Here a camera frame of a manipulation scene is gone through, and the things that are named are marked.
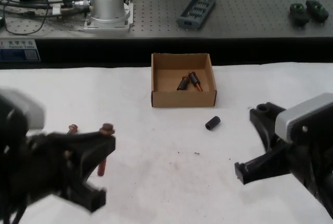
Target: copper bolt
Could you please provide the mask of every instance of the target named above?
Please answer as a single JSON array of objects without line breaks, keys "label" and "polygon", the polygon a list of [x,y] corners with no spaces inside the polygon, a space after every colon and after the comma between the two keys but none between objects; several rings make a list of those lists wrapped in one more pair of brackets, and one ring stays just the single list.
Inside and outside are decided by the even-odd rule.
[{"label": "copper bolt", "polygon": [[77,133],[78,132],[78,127],[75,124],[71,124],[70,126],[68,126],[68,128],[69,128],[69,131],[67,132],[67,134],[68,133]]},{"label": "copper bolt", "polygon": [[[67,134],[73,134],[73,133],[77,133],[78,132],[78,126],[76,124],[71,124],[70,126],[68,126],[69,131],[67,132]],[[69,158],[72,155],[72,152],[69,150],[65,151],[65,157]]]},{"label": "copper bolt", "polygon": [[196,88],[198,89],[198,91],[203,91],[199,84],[196,84]]},{"label": "copper bolt", "polygon": [[[112,134],[114,134],[113,125],[112,124],[103,124],[102,128],[99,129],[99,132],[105,136],[111,136]],[[103,176],[105,173],[105,168],[106,168],[106,158],[99,164],[98,170],[97,170],[97,175]]]}]

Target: metal base plate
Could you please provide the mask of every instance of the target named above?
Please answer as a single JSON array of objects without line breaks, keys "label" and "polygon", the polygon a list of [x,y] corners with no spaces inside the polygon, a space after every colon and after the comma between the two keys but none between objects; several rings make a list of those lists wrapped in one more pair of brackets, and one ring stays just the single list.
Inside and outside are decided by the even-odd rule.
[{"label": "metal base plate", "polygon": [[[176,20],[191,0],[132,0],[134,25],[123,38],[300,38],[333,37],[333,0],[317,0],[330,16],[324,23],[311,20],[304,27],[294,26],[289,19],[290,4],[306,0],[216,0],[215,6],[198,30],[179,28]],[[16,12],[25,9],[13,8]],[[42,15],[44,10],[37,10]],[[119,39],[109,32],[84,32],[83,15],[65,19],[48,19],[41,31],[22,38],[88,38]],[[7,15],[8,28],[16,33],[36,30],[41,19],[18,18]],[[0,31],[0,38],[16,36]]]},{"label": "metal base plate", "polygon": [[125,32],[130,30],[130,26],[133,25],[133,3],[130,3],[128,6],[125,5],[125,8],[129,10],[129,17],[117,23],[100,23],[91,18],[87,18],[84,23],[85,32]]}]

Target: cardboard box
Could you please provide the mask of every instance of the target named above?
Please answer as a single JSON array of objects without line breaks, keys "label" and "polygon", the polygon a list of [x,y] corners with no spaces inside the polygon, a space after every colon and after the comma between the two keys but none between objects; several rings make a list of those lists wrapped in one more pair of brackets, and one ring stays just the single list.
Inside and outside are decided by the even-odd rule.
[{"label": "cardboard box", "polygon": [[[183,76],[195,71],[203,91],[190,82],[187,90],[177,87]],[[152,107],[213,107],[216,84],[209,54],[152,54]]]}]

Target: cable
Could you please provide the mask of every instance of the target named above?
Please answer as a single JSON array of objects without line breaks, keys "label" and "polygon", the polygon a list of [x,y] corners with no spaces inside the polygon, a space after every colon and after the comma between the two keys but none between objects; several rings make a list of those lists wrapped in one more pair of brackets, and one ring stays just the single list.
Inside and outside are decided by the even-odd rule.
[{"label": "cable", "polygon": [[7,28],[7,23],[6,23],[6,10],[5,10],[5,8],[6,8],[6,6],[7,6],[7,4],[8,3],[10,3],[12,0],[7,0],[7,3],[4,5],[4,8],[3,8],[3,18],[4,18],[4,25],[5,25],[5,29],[6,29],[6,31],[8,32],[8,33],[11,33],[11,34],[13,34],[13,35],[29,35],[29,34],[33,34],[33,33],[36,33],[36,32],[38,32],[40,29],[42,29],[42,27],[43,27],[43,25],[44,25],[44,23],[45,23],[45,21],[46,21],[46,18],[47,18],[47,13],[48,13],[48,8],[46,9],[46,13],[45,13],[45,16],[44,16],[44,18],[43,18],[43,21],[42,21],[42,24],[41,24],[41,26],[37,29],[37,30],[35,30],[35,31],[33,31],[33,32],[30,32],[30,33],[14,33],[14,32],[11,32],[10,30],[8,30],[8,28]]},{"label": "cable", "polygon": [[[74,15],[79,15],[79,14],[86,14],[90,12],[89,8],[83,8],[83,9],[71,9],[69,11],[63,11],[61,15],[48,15],[47,18],[58,18],[58,17],[69,17],[69,16],[74,16]],[[35,14],[34,11],[26,11],[26,12],[13,12],[13,11],[8,11],[6,10],[6,14],[9,15],[18,15],[18,16],[26,16],[26,17],[31,17],[31,18],[43,18],[45,15],[37,15]]]}]

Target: black cylinder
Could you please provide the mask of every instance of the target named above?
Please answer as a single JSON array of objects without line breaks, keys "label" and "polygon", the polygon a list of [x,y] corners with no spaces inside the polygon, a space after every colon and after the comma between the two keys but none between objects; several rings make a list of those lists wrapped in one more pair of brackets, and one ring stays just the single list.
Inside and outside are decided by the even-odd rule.
[{"label": "black cylinder", "polygon": [[205,127],[207,130],[212,130],[221,122],[221,119],[218,116],[213,117],[210,119],[206,124]]},{"label": "black cylinder", "polygon": [[178,85],[177,90],[186,90],[189,79],[187,76],[184,76],[181,83]]},{"label": "black cylinder", "polygon": [[200,84],[200,80],[198,79],[195,72],[189,72],[188,73],[189,79],[191,80],[192,84]]}]

